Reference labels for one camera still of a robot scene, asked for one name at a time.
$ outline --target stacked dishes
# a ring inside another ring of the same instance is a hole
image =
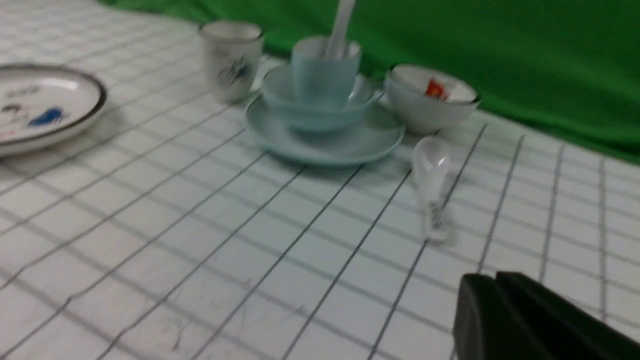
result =
[[[298,42],[291,64],[270,70],[246,111],[254,139],[283,157],[316,165],[355,165],[393,151],[404,136],[376,89],[358,75],[360,46],[323,56],[328,39]]]

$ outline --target ceramic spoon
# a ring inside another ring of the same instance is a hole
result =
[[[342,59],[345,56],[347,29],[355,3],[356,0],[340,0],[335,22],[333,22],[333,31],[324,51],[325,59]]]
[[[422,208],[422,234],[429,241],[444,242],[449,237],[449,219],[440,204],[449,158],[447,143],[434,136],[422,139],[413,150],[413,180]]]

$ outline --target bowl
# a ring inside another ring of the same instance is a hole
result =
[[[431,79],[451,89],[448,100],[424,95]],[[421,135],[458,125],[480,103],[480,96],[466,82],[418,65],[399,64],[391,67],[387,71],[384,86],[391,105],[406,128]]]
[[[262,96],[269,109],[287,126],[306,132],[327,133],[344,129],[362,120],[364,113],[381,96],[358,75],[347,103],[342,108],[327,108],[298,102],[293,88],[292,69],[282,65],[267,72],[262,80]]]

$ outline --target white cup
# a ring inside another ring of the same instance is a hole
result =
[[[260,65],[264,33],[248,22],[219,20],[200,26],[203,69],[211,92],[223,102],[249,94]]]

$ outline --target white bowl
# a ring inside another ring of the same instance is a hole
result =
[[[432,78],[452,87],[448,100],[424,95]],[[422,135],[458,125],[480,103],[477,92],[464,81],[411,64],[399,64],[387,71],[385,93],[406,128]]]

